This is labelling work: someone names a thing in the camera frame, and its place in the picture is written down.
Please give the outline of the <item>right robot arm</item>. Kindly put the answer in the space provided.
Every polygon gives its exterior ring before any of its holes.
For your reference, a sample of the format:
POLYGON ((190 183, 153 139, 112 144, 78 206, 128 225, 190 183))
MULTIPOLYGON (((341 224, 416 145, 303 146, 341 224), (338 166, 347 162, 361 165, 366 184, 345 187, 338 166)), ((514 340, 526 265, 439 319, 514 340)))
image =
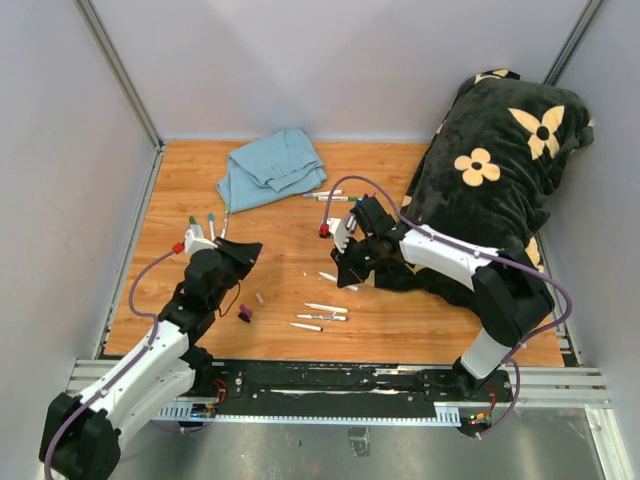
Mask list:
POLYGON ((499 365, 554 310, 543 274, 522 249, 481 247, 396 220, 375 197, 351 213, 364 233, 361 240, 340 218, 328 218, 319 228, 334 243, 339 287, 363 283, 376 268, 394 263, 440 274, 470 294, 481 330, 453 365, 453 387, 463 399, 486 392, 499 365))

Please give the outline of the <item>black pen cap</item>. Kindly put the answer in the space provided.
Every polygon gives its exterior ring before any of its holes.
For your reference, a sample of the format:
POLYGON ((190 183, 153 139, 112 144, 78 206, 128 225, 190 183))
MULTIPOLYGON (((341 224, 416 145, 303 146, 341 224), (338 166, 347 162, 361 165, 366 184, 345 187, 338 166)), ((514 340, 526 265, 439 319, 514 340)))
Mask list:
POLYGON ((247 316, 247 315, 246 315, 245 313, 243 313, 243 312, 240 312, 240 313, 238 314, 238 318, 239 318, 240 320, 242 320, 243 322, 247 323, 247 324, 249 324, 249 323, 251 322, 250 317, 249 317, 249 316, 247 316))

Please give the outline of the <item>peach cap marker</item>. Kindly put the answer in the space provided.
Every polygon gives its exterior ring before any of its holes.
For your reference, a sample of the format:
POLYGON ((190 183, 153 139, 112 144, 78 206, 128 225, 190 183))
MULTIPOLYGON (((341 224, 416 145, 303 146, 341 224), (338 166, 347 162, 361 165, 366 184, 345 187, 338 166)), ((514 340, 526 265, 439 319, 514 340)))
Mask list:
POLYGON ((324 305, 324 304, 318 304, 318 303, 304 303, 303 305, 314 310, 326 311, 326 312, 331 312, 335 314, 346 314, 349 312, 347 308, 338 307, 338 306, 324 305))

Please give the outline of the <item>purple pen cap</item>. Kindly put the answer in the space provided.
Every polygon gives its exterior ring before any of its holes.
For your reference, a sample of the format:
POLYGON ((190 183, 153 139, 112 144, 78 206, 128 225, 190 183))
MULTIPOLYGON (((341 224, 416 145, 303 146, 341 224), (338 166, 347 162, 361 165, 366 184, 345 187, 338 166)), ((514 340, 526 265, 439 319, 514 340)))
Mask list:
POLYGON ((247 318, 251 318, 252 317, 252 315, 253 315, 252 311, 247 306, 245 306, 244 304, 240 304, 239 305, 239 309, 247 318))

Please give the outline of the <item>purple cap marker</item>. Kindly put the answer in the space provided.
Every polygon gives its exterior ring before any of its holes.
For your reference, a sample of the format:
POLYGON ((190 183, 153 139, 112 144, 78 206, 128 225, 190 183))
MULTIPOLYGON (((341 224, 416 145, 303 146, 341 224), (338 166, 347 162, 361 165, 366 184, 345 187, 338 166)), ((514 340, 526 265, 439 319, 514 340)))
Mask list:
POLYGON ((322 321, 341 321, 346 322, 349 320, 349 317, 346 315, 317 315, 317 314, 296 314, 295 317, 297 319, 304 320, 322 320, 322 321))

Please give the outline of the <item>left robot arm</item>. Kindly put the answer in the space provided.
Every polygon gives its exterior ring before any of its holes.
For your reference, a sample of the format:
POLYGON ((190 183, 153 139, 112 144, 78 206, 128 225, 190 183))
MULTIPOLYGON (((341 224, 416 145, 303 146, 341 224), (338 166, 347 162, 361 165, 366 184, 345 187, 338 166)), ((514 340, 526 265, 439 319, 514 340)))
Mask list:
POLYGON ((197 343, 262 248, 218 238, 202 247, 185 241, 167 252, 190 259, 169 302, 149 316, 149 331, 94 383, 49 404, 39 450, 45 478, 109 478, 127 444, 162 408, 181 394, 212 388, 213 357, 197 343))

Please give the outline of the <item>pink cap marker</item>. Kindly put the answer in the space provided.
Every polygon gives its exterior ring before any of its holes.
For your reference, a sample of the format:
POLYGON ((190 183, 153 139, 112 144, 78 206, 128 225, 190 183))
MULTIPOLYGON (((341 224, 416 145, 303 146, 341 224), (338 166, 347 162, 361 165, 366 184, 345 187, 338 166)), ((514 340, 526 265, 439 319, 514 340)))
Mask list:
POLYGON ((328 281, 330 281, 330 282, 334 283, 338 288, 346 288, 346 289, 349 289, 349 290, 351 290, 351 291, 355 291, 355 292, 359 291, 359 287, 358 287, 358 286, 356 286, 356 285, 346 285, 346 286, 344 286, 344 287, 339 287, 339 286, 338 286, 338 279, 337 279, 335 276, 333 276, 333 275, 331 275, 331 274, 329 274, 329 273, 319 271, 319 272, 318 272, 318 274, 319 274, 322 278, 324 278, 324 279, 326 279, 326 280, 328 280, 328 281))

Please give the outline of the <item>black marker without cap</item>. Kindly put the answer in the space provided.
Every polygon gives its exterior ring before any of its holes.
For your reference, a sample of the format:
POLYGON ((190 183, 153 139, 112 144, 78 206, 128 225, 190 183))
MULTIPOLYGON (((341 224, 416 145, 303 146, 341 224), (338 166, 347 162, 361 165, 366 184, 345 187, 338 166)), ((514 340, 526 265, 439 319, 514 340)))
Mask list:
POLYGON ((306 324, 306 323, 300 323, 300 322, 290 322, 289 325, 294 327, 294 328, 304 329, 304 330, 309 330, 309 331, 314 331, 314 332, 322 332, 323 331, 323 327, 321 327, 319 325, 312 325, 312 324, 306 324))

